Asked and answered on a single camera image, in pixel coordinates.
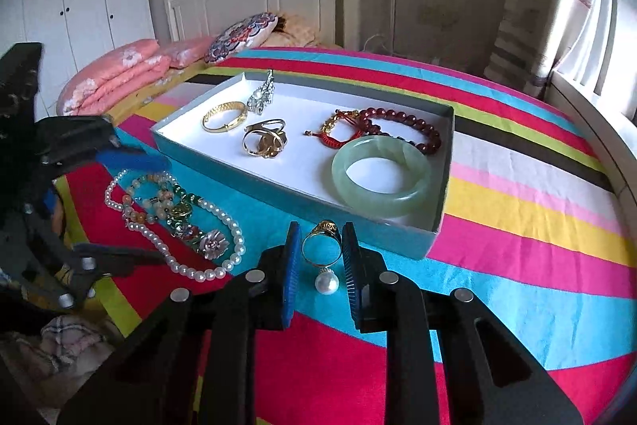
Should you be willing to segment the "gold ring cluster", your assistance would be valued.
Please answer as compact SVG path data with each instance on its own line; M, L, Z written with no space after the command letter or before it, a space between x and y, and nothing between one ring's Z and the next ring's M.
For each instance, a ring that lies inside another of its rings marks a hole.
M245 127L242 148L251 157L274 159L287 145L286 123L269 119Z

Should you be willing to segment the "silver crystal brooch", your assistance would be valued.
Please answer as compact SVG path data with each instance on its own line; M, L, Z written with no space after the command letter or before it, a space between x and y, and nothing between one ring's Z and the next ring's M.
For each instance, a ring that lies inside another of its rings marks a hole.
M253 91L247 101L247 109L249 112L253 112L261 115L264 112L264 109L271 104L274 95L274 71L269 69L267 71L267 77L264 82Z

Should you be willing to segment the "single white pearl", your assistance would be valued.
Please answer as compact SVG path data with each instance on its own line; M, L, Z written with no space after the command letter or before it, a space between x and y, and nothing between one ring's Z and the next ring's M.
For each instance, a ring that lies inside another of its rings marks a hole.
M340 281L331 268L321 268L315 277L314 286L322 296L331 296L339 289Z

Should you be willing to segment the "pink pillow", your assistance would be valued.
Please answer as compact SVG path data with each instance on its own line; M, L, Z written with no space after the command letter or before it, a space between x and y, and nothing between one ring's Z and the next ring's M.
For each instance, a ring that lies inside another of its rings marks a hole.
M165 56L170 61L170 68L185 69L196 61L200 61L211 47L214 37L180 40L161 46L156 53Z

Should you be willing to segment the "white wardrobe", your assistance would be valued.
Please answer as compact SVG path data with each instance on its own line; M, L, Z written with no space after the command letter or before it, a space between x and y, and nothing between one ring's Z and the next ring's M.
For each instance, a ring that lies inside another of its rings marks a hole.
M92 61L154 37L149 0L1 0L0 10L3 53L18 42L43 45L38 119L54 116L63 87Z

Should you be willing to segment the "slim white floor lamp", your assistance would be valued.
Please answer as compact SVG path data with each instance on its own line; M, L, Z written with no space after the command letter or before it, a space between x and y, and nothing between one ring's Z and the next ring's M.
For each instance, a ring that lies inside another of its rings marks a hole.
M390 38L389 38L389 50L390 55L396 55L395 40L396 40L396 16L397 16L397 0L390 0Z

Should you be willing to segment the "green jade bangle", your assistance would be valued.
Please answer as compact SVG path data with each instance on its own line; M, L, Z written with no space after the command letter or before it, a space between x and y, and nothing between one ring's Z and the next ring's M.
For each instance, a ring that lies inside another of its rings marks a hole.
M409 215L426 202L432 186L430 161L392 137L347 143L332 159L330 172L341 201L369 218Z

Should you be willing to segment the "gold bangle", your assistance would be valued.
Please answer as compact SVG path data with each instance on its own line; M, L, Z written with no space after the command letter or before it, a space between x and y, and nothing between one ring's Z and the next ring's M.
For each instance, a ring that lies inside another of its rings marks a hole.
M209 109L202 118L202 128L211 134L232 131L243 123L248 110L242 101L226 101Z

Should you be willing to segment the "pink folded quilt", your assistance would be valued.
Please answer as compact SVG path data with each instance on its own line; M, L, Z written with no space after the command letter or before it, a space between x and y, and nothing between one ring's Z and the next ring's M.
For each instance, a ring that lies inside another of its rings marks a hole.
M116 102L115 95L125 97L150 79L170 68L170 56L160 52L159 42L141 39L122 45L88 64L73 76L59 94L58 116L102 113Z

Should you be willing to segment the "beige patterned curtain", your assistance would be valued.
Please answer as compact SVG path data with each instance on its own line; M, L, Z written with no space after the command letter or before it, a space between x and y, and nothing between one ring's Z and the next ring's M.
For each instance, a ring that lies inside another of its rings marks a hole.
M593 88L611 42L613 0L505 0L486 78L539 97L554 75Z

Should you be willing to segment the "patterned round cushion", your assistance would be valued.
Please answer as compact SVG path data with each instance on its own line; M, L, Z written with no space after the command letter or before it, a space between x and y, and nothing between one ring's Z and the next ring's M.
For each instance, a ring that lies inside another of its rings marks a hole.
M213 40L204 55L205 63L218 64L244 49L261 46L278 23L279 17L271 12L258 13L234 23Z

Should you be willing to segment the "beige floral pillow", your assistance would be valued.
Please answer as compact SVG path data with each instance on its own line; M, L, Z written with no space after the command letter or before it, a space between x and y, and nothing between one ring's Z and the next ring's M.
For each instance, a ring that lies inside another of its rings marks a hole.
M301 15L279 12L279 20L262 47L314 47L320 44L319 31Z

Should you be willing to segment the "grey cardboard tray box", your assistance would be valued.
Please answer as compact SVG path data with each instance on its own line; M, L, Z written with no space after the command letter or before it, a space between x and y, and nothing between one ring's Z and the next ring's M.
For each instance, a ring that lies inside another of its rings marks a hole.
M455 130L452 107L371 87L279 74L272 104L262 116L285 121L287 145L274 159L257 159L242 147L243 127L213 134L205 131L202 119L223 102L246 101L265 78L262 72L241 72L208 85L201 95L152 126L156 146L172 160L302 219L351 221L361 242L414 260L425 258L444 219ZM334 151L307 134L337 109L366 108L403 111L440 133L442 146L429 158L428 195L405 216L368 218L360 205L343 203L330 173Z

